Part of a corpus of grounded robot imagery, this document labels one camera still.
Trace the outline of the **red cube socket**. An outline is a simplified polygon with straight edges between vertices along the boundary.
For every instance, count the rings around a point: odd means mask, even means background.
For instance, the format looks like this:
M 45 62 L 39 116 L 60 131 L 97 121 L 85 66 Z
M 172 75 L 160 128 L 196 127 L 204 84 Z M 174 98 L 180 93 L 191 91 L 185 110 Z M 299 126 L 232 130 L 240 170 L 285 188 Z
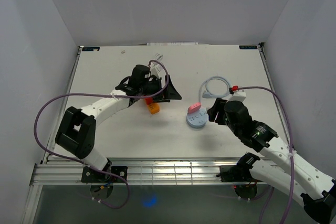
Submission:
M 145 99 L 145 103 L 146 103 L 147 105 L 150 105 L 150 104 L 154 103 L 154 101 L 153 101 L 152 98 L 146 98 L 146 99 Z

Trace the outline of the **light blue round socket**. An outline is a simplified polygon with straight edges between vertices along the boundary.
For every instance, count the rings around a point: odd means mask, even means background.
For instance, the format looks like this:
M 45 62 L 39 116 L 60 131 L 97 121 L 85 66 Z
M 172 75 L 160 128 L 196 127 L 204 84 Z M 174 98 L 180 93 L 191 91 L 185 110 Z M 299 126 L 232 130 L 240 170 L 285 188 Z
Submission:
M 196 112 L 188 113 L 186 115 L 187 124 L 194 129 L 200 129 L 204 127 L 207 121 L 208 121 L 208 115 L 204 108 L 200 108 Z

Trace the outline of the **orange power strip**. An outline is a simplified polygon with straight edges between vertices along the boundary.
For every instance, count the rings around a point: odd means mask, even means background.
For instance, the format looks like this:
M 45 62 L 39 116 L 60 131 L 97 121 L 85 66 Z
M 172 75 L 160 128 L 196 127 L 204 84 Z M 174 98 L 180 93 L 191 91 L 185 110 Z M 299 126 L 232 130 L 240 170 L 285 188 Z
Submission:
M 157 103 L 148 104 L 147 107 L 152 115 L 160 112 L 160 106 Z

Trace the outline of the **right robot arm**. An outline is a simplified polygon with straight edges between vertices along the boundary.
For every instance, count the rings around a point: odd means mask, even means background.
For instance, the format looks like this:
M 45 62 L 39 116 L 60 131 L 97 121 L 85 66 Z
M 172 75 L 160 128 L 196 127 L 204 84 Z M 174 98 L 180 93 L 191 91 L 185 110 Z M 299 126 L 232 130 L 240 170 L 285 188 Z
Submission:
M 317 223 L 335 217 L 335 179 L 324 174 L 297 154 L 263 122 L 253 120 L 241 101 L 216 99 L 207 110 L 208 119 L 227 126 L 256 154 L 246 153 L 237 164 L 218 176 L 223 181 L 261 180 L 303 206 Z

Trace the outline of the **pink plug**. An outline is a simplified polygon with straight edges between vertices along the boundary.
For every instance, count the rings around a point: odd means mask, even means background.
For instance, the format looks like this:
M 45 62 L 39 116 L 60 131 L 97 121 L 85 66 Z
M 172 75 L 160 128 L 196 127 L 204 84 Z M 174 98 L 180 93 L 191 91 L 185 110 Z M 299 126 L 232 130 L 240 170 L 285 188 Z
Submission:
M 201 106 L 202 105 L 201 105 L 200 102 L 189 106 L 188 109 L 187 109 L 188 114 L 191 114 L 191 113 L 194 113 L 194 112 L 198 111 L 201 108 Z

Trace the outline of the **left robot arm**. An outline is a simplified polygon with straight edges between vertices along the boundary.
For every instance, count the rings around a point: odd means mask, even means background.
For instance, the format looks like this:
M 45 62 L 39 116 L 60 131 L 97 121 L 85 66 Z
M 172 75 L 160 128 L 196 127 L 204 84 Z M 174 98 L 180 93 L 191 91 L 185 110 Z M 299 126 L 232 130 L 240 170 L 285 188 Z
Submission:
M 58 128 L 55 142 L 74 155 L 80 163 L 93 168 L 94 177 L 105 182 L 111 177 L 109 159 L 94 146 L 96 128 L 109 117 L 141 99 L 154 102 L 181 100 L 165 66 L 158 60 L 136 65 L 130 76 L 107 95 L 98 95 L 98 101 L 81 107 L 66 109 Z

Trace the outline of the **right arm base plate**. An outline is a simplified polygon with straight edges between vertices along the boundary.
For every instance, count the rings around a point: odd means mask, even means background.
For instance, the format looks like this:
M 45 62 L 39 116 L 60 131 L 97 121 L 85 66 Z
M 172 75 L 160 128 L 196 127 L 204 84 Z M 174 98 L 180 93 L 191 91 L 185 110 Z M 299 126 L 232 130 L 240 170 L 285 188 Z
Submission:
M 254 183 L 257 179 L 253 178 L 250 170 L 242 166 L 220 166 L 216 177 L 222 182 L 249 182 Z

